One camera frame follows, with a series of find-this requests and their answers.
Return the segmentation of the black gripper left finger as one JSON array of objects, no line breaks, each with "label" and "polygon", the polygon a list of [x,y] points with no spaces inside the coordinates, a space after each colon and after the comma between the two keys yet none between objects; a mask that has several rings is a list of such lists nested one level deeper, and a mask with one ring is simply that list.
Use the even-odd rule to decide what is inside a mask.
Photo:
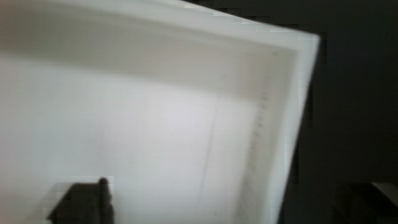
[{"label": "black gripper left finger", "polygon": [[49,212],[51,224],[113,224],[108,180],[70,185]]}]

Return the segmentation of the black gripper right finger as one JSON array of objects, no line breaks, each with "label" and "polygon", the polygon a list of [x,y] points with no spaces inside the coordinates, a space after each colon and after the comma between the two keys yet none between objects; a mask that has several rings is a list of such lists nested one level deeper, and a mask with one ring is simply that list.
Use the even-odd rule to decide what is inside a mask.
[{"label": "black gripper right finger", "polygon": [[346,224],[398,224],[398,206],[371,184],[348,185],[340,201]]}]

